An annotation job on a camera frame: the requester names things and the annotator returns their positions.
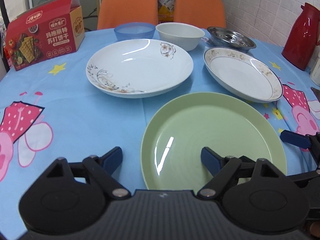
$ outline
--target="yellow snack package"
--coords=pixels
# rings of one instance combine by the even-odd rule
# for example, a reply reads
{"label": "yellow snack package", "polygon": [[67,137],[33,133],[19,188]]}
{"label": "yellow snack package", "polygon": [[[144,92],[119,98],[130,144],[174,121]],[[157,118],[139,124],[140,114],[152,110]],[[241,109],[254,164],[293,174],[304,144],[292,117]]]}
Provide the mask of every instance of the yellow snack package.
{"label": "yellow snack package", "polygon": [[159,22],[172,22],[175,0],[158,0]]}

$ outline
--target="blue tablecloth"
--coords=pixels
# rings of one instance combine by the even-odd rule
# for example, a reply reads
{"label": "blue tablecloth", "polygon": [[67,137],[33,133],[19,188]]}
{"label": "blue tablecloth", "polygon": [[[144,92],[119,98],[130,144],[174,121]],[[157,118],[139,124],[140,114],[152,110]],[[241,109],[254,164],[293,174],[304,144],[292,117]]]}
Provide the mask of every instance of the blue tablecloth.
{"label": "blue tablecloth", "polygon": [[[85,67],[96,51],[114,42],[116,37],[112,29],[86,33],[78,52],[17,72],[12,69],[0,82],[0,120],[7,131],[11,128],[8,132],[12,132],[10,140],[13,141],[11,156],[3,158],[0,152],[0,231],[8,240],[18,238],[25,231],[18,212],[20,197],[57,157],[79,162],[89,155],[103,155],[120,146],[124,159],[116,178],[131,192],[143,189],[140,144],[155,112],[186,93],[214,91],[230,95],[204,66],[203,53],[210,47],[206,39],[190,52],[193,73],[175,90],[144,99],[106,95],[89,83]],[[255,42],[257,48],[251,50],[252,55],[276,73],[286,87],[285,92],[289,93],[277,105],[247,103],[264,115],[278,134],[285,129],[318,131],[320,103],[310,90],[315,85],[308,73],[288,63],[281,56],[282,48]],[[296,107],[299,103],[305,107]],[[1,140],[4,144],[7,142],[3,148],[10,147],[9,139],[1,137],[0,133]],[[287,144],[284,150],[289,175],[315,168],[308,152],[302,153]]]}

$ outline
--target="yellow star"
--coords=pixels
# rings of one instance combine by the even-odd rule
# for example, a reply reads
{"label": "yellow star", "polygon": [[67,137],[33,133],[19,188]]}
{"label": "yellow star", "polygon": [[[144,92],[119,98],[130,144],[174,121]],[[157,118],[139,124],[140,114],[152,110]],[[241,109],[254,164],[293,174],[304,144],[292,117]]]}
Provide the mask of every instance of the yellow star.
{"label": "yellow star", "polygon": [[53,69],[50,70],[48,74],[53,74],[55,76],[56,74],[58,74],[58,72],[65,69],[65,65],[66,63],[63,63],[62,65],[54,65]]}
{"label": "yellow star", "polygon": [[271,61],[270,61],[270,63],[272,64],[273,67],[275,67],[275,68],[277,68],[277,69],[279,69],[281,71],[281,68],[276,63],[271,62]]}
{"label": "yellow star", "polygon": [[277,118],[278,120],[283,119],[283,117],[282,117],[282,115],[280,114],[280,112],[279,112],[278,109],[272,108],[272,113],[276,116],[276,118]]}

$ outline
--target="orange chair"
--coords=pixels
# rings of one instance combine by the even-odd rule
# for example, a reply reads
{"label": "orange chair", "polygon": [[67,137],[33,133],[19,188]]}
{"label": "orange chair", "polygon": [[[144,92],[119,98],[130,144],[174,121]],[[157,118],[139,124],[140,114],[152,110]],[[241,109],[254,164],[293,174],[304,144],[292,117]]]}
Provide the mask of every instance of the orange chair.
{"label": "orange chair", "polygon": [[221,0],[176,0],[173,20],[204,29],[210,26],[226,27]]}
{"label": "orange chair", "polygon": [[120,24],[145,22],[158,24],[157,0],[102,0],[98,30],[115,28]]}

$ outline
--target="green plate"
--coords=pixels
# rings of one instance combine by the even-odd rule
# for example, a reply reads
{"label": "green plate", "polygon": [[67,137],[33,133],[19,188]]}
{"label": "green plate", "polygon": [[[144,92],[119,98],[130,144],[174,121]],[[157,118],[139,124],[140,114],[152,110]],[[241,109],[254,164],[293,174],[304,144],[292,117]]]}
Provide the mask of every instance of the green plate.
{"label": "green plate", "polygon": [[197,192],[212,176],[202,165],[201,149],[220,156],[266,158],[287,174],[280,139],[253,107],[219,93],[193,93],[164,105],[153,116],[141,145],[148,189]]}

